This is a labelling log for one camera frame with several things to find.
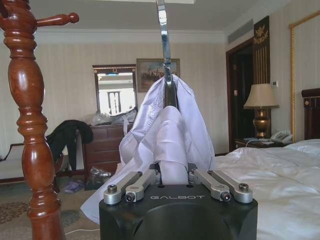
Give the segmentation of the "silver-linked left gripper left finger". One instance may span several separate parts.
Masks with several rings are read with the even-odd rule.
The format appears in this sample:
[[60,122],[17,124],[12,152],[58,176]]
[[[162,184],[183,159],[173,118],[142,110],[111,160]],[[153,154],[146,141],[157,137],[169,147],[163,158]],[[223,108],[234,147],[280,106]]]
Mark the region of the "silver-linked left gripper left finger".
[[135,203],[144,198],[144,192],[150,185],[161,182],[161,174],[156,169],[148,169],[145,173],[132,171],[124,176],[117,184],[110,184],[104,191],[103,201],[113,206],[121,202]]

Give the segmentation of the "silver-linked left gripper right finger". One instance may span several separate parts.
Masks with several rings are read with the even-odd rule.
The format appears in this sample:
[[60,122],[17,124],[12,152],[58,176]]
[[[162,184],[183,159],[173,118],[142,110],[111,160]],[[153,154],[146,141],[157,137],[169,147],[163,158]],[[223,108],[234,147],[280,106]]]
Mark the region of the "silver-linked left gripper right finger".
[[188,179],[196,185],[204,185],[210,196],[220,202],[229,202],[233,197],[237,202],[250,204],[253,201],[253,191],[247,183],[237,182],[221,170],[192,169]]

